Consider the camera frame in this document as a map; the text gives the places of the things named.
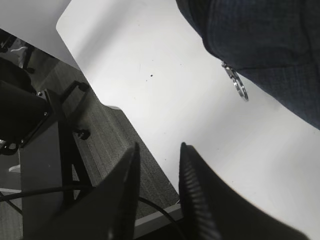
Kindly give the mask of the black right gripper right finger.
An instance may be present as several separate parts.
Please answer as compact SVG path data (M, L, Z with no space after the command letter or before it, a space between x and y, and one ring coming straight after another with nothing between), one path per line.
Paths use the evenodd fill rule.
M191 240L306 240L227 185L192 145L182 143L178 190Z

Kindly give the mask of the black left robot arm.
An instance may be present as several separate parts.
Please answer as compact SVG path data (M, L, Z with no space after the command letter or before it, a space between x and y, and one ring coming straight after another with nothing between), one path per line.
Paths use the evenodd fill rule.
M14 155L27 145L52 113L22 68L0 59L0 154Z

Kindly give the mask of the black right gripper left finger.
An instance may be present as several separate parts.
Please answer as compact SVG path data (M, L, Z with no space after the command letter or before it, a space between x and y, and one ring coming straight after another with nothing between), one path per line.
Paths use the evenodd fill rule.
M140 193L136 143L87 196L30 235L31 240L131 240Z

